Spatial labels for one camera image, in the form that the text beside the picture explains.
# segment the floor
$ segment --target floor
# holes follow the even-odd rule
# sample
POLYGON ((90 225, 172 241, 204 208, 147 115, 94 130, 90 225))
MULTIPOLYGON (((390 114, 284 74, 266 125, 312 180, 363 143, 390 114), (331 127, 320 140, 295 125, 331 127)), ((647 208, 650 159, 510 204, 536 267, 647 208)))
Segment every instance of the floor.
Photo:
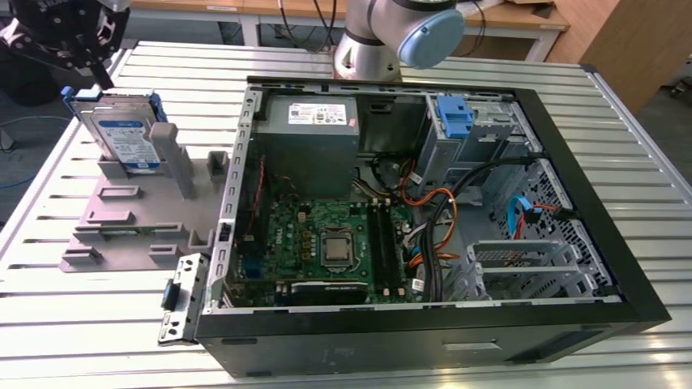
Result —
MULTIPOLYGON (((300 46, 316 49, 326 37, 323 28, 296 27, 291 30, 300 46)), ((295 47, 286 38, 286 29, 279 26, 264 26, 262 29, 264 45, 274 47, 295 47)), ((334 39, 339 41, 342 31, 335 32, 334 39)), ((228 45, 243 44, 243 34, 238 24, 220 24, 222 40, 228 45)), ((76 88, 90 86, 90 80, 75 73, 55 72, 59 85, 72 85, 76 88)), ((34 175, 42 168, 55 143, 66 128, 66 122, 54 118, 35 118, 4 126, 2 123, 16 118, 31 116, 58 116, 68 118, 70 111, 60 102, 36 108, 26 108, 14 104, 0 93, 0 127, 15 139, 15 151, 0 152, 0 226, 7 221, 34 175)), ((650 132, 672 163, 682 174, 692 182, 692 93, 674 100, 666 89, 662 89, 638 115, 638 120, 650 132)))

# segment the open computer tower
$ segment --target open computer tower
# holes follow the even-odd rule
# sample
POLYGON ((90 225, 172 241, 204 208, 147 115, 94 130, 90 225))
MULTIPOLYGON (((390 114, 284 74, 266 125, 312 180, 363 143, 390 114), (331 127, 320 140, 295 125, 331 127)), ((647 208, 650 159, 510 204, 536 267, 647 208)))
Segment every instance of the open computer tower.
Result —
POLYGON ((251 78, 214 253, 171 284, 160 344, 234 376, 547 362, 670 320, 511 88, 251 78))

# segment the ram slot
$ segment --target ram slot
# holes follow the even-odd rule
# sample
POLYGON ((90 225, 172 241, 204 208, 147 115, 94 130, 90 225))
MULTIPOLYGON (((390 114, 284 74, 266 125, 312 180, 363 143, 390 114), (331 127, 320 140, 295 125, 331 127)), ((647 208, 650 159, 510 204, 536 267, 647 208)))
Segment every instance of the ram slot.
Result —
POLYGON ((378 211, 380 219, 380 248, 382 248, 382 263, 386 272, 386 284, 388 292, 392 294, 402 288, 402 263, 398 257, 398 243, 395 241, 395 228, 392 223, 392 214, 390 207, 379 207, 378 211))

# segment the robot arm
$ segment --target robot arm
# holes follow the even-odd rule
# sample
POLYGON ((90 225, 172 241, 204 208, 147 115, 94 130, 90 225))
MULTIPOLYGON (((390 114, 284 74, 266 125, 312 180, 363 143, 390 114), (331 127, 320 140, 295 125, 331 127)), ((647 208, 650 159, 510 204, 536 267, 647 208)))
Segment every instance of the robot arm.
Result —
POLYGON ((335 54, 343 79, 399 78, 399 60, 415 69, 438 65, 464 35, 456 0, 351 0, 346 35, 335 54))
MULTIPOLYGON (((399 78, 399 60, 416 69, 440 63, 459 45, 464 18, 456 0, 351 0, 346 35, 335 55, 343 79, 399 78)), ((106 72, 130 18, 130 0, 10 0, 12 24, 0 44, 62 69, 91 73, 103 90, 106 72)))
POLYGON ((10 0, 15 19, 0 43, 48 65, 91 73, 107 90, 106 66, 123 40, 128 6, 130 0, 10 0))

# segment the cpu socket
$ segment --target cpu socket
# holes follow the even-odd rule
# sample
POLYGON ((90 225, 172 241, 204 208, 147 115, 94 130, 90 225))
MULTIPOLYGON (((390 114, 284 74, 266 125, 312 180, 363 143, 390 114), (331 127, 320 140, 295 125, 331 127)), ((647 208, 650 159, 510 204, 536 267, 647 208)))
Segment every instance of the cpu socket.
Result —
POLYGON ((342 272, 354 264, 354 235, 350 229, 324 229, 322 234, 322 265, 342 272))

